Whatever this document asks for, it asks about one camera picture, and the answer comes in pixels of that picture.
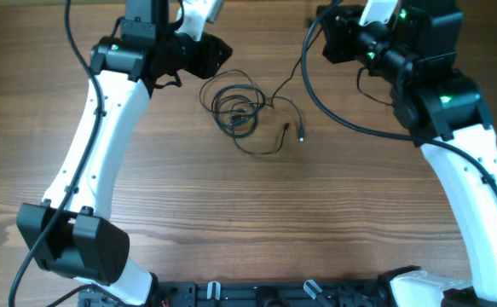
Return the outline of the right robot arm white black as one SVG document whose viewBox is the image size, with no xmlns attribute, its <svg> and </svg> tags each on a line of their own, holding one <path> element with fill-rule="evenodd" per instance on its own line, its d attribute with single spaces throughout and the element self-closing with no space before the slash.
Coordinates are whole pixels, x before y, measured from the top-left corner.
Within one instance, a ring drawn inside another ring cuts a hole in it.
<svg viewBox="0 0 497 307">
<path fill-rule="evenodd" d="M 317 9 L 324 56 L 359 61 L 390 84 L 402 140 L 436 173 L 469 259 L 468 281 L 417 266 L 382 275 L 388 306 L 497 306 L 497 136 L 480 87 L 454 67 L 462 21 L 453 1 L 334 1 Z"/>
</svg>

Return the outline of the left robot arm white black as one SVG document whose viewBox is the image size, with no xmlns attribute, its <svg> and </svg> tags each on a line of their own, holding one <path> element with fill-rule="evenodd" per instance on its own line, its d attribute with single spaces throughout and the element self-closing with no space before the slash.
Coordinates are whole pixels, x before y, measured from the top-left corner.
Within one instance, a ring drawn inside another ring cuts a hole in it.
<svg viewBox="0 0 497 307">
<path fill-rule="evenodd" d="M 82 118 L 61 169 L 37 205 L 23 204 L 17 227 L 27 262 L 80 282 L 123 306 L 165 306 L 158 278 L 129 256 L 130 238 L 110 221 L 119 167 L 159 79 L 180 86 L 186 71 L 208 79 L 231 48 L 207 34 L 221 0 L 129 1 L 111 34 L 81 64 L 89 78 Z"/>
</svg>

